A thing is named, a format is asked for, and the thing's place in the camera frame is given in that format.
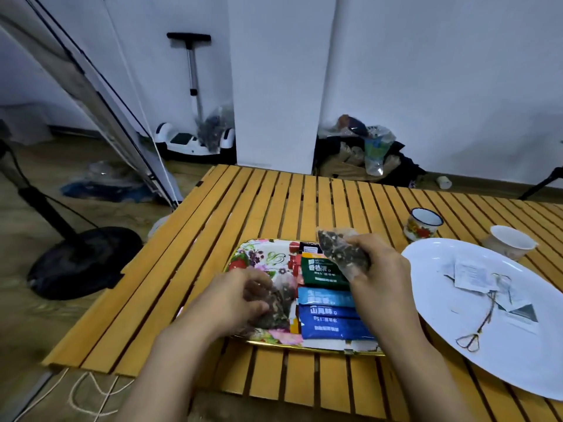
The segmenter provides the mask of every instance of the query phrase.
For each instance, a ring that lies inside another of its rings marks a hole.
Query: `white plate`
[[[563,400],[563,294],[531,270],[489,249],[464,241],[426,239],[410,244],[403,255],[411,262],[414,301],[420,315],[455,350],[503,381],[543,397]],[[474,333],[490,308],[482,294],[454,287],[441,267],[454,257],[479,262],[491,272],[511,277],[534,306],[538,334],[506,321],[495,305],[480,335],[480,349],[456,344]]]

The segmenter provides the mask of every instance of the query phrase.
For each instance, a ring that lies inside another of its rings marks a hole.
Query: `hand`
[[[270,276],[258,269],[237,268],[218,274],[177,321],[181,324],[196,320],[211,335],[211,340],[231,335],[269,310],[263,300],[249,302],[245,297],[264,296],[271,288]]]
[[[380,342],[395,344],[424,338],[414,304],[411,264],[376,234],[348,237],[372,262],[367,275],[350,281],[356,311]]]

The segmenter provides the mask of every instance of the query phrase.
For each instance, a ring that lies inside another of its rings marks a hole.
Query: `white wall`
[[[238,164],[311,173],[335,0],[229,0]]]
[[[535,183],[563,162],[563,0],[339,0],[322,120],[426,170]]]
[[[102,0],[41,0],[84,49],[140,121],[138,100],[127,76]],[[210,34],[196,49],[203,114],[232,100],[227,0],[105,0],[125,57],[140,90],[152,131],[161,122],[195,133],[187,51],[173,47],[167,32]],[[137,131],[141,128],[130,117]]]
[[[67,92],[1,28],[0,53],[0,106],[36,103],[49,125],[96,129]]]

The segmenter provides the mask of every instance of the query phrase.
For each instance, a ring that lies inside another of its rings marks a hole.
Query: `wooden slatted table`
[[[219,165],[43,364],[137,376],[158,333],[223,269],[239,243],[257,237],[314,241],[317,226],[336,226],[376,232],[402,251],[408,244],[402,226],[412,207],[438,212],[445,220],[439,235],[450,239],[477,244],[494,224],[525,232],[539,247],[520,262],[563,287],[563,206]],[[425,328],[478,420],[562,420],[562,403],[503,383]],[[207,353],[198,386],[409,420],[385,357],[320,355],[222,339]]]

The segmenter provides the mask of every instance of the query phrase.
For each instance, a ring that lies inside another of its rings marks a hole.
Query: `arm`
[[[216,276],[155,340],[116,421],[185,420],[194,380],[207,348],[266,312],[266,302],[247,302],[243,295],[250,291],[260,296],[271,285],[269,276],[252,268]]]
[[[442,355],[426,340],[414,304],[411,264],[375,234],[350,237],[372,262],[350,281],[357,312],[397,374],[413,419],[470,422]]]

